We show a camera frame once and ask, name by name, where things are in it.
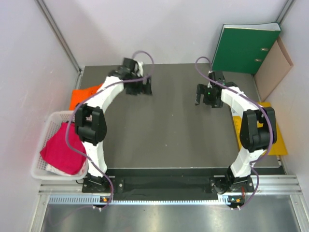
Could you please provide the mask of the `orange t shirt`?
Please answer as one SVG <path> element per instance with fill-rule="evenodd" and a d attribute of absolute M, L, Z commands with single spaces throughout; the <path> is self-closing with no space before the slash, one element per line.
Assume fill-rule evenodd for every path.
<path fill-rule="evenodd" d="M 73 111 L 79 103 L 95 94 L 101 86 L 102 84 L 84 89 L 74 89 L 71 94 L 69 110 Z"/>

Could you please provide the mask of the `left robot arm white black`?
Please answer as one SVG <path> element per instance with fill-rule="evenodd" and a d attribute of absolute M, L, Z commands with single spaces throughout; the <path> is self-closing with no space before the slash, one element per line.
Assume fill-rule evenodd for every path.
<path fill-rule="evenodd" d="M 138 95 L 151 86 L 144 78 L 143 62 L 124 58 L 122 65 L 110 71 L 95 95 L 86 100 L 75 112 L 75 133 L 81 140 L 88 161 L 88 173 L 94 178 L 93 186 L 106 191 L 109 179 L 104 159 L 103 141 L 107 134 L 105 112 L 123 90 L 126 94 Z"/>

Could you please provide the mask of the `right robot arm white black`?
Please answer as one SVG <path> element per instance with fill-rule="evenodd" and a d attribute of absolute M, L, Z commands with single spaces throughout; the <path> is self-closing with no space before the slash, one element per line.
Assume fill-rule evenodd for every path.
<path fill-rule="evenodd" d="M 195 104 L 202 102 L 211 108 L 227 104 L 241 119 L 241 148 L 237 158 L 228 167 L 224 179 L 213 184 L 213 190 L 223 194 L 248 185 L 252 167 L 277 140 L 276 118 L 272 107 L 248 101 L 235 83 L 226 82 L 222 71 L 210 71 L 208 79 L 207 85 L 197 85 Z"/>

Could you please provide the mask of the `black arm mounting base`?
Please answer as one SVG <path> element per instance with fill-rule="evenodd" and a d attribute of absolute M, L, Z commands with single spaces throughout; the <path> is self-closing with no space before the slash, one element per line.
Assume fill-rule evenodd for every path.
<path fill-rule="evenodd" d="M 109 169 L 110 178 L 98 183 L 89 174 L 84 178 L 83 193 L 113 193 L 114 200 L 215 200 L 213 184 L 224 179 L 227 168 L 136 168 Z M 253 181 L 225 193 L 252 193 Z"/>

